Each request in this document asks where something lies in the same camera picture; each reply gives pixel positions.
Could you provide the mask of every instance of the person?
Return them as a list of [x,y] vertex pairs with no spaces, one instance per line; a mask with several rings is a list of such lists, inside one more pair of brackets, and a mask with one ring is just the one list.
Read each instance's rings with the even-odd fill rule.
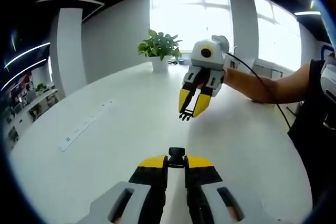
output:
[[328,110],[335,104],[322,91],[320,78],[324,61],[312,60],[290,76],[271,80],[254,74],[224,68],[224,84],[259,103],[303,102],[288,135],[297,149],[309,178],[313,205],[335,184],[335,158],[332,142],[336,130],[323,123]]

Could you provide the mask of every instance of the bright window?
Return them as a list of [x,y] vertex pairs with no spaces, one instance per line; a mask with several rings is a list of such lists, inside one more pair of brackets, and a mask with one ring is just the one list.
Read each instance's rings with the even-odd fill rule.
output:
[[269,0],[255,0],[259,59],[296,71],[301,66],[301,37],[294,15]]
[[151,29],[178,35],[180,50],[212,35],[224,35],[233,45],[229,0],[152,0]]

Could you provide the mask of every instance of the green leaves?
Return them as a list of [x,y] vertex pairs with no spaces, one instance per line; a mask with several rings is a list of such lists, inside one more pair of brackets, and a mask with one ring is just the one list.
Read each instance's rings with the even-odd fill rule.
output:
[[154,30],[149,29],[149,39],[145,39],[138,45],[138,53],[145,55],[146,57],[159,56],[162,60],[166,55],[174,56],[176,59],[181,56],[181,52],[178,48],[178,43],[181,40],[174,41],[177,35],[171,37],[170,34],[164,34],[162,32],[157,33]]

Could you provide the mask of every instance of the white flower pot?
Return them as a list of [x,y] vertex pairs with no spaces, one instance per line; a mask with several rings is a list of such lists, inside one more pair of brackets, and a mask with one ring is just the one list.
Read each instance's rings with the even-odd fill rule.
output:
[[162,60],[160,60],[159,57],[150,57],[152,66],[153,66],[153,72],[167,72],[168,71],[168,56],[163,57]]

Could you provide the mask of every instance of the human arm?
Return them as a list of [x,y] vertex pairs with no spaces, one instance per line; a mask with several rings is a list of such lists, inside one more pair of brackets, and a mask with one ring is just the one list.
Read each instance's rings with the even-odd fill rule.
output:
[[309,68],[310,65],[306,64],[290,76],[278,80],[260,77],[267,89],[255,75],[225,68],[224,83],[256,102],[298,102],[304,99],[308,88]]

